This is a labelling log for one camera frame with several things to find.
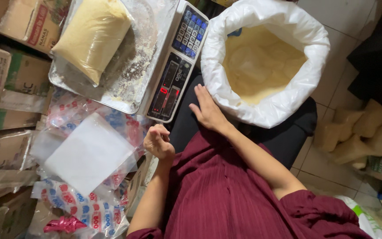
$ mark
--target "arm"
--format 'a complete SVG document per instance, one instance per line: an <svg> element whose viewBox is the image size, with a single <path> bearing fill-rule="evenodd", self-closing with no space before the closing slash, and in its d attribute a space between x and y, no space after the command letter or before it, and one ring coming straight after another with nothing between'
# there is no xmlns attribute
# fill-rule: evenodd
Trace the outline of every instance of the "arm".
<svg viewBox="0 0 382 239"><path fill-rule="evenodd" d="M159 163L138 204L127 235L141 229L158 227L162 221L169 171L175 156L175 149L169 143L169 133L162 125L156 125L149 129L144 139L145 149L159 158Z"/></svg>
<svg viewBox="0 0 382 239"><path fill-rule="evenodd" d="M194 90L200 108L194 104L191 104L190 108L198 121L204 127L225 136L248 167L269 183L278 199L289 193L306 189L278 160L253 143L226 120L204 86L199 84Z"/></svg>

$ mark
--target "left hand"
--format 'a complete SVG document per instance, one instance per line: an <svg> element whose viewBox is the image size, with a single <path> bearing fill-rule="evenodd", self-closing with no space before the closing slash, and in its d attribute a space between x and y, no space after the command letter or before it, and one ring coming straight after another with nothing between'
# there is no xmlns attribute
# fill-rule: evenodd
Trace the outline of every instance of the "left hand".
<svg viewBox="0 0 382 239"><path fill-rule="evenodd" d="M159 160L173 160L175 148L169 143L170 132L160 124L150 127L144 138L144 147Z"/></svg>

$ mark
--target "hand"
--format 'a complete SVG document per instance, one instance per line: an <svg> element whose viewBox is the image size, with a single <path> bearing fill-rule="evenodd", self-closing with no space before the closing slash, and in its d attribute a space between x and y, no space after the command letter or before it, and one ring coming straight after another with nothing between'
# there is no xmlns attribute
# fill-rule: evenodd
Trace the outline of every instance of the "hand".
<svg viewBox="0 0 382 239"><path fill-rule="evenodd" d="M150 127L144 138L144 148L160 160L173 160L175 149L169 143L170 132L163 125Z"/></svg>
<svg viewBox="0 0 382 239"><path fill-rule="evenodd" d="M205 86L198 84L194 87L195 95L197 95L200 108L195 104L190 104L189 107L194 112L198 121L207 129L216 131L220 134L225 134L232 124L228 122L225 115L220 111L207 91Z"/></svg>

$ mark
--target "maroon pleated dress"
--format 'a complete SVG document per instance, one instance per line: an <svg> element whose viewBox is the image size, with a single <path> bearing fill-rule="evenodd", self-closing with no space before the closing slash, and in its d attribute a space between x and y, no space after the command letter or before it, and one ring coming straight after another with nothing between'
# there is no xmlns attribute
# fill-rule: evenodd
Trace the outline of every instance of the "maroon pleated dress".
<svg viewBox="0 0 382 239"><path fill-rule="evenodd" d="M170 171L163 225L127 239L370 238L343 201L307 190L278 200L231 144L201 129Z"/></svg>

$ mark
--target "scale keypad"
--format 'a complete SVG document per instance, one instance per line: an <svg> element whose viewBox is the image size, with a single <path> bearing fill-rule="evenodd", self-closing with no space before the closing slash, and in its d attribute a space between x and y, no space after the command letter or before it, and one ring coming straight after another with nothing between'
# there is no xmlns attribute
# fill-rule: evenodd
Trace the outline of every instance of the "scale keypad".
<svg viewBox="0 0 382 239"><path fill-rule="evenodd" d="M208 21L191 7L186 6L172 47L194 59L207 29Z"/></svg>

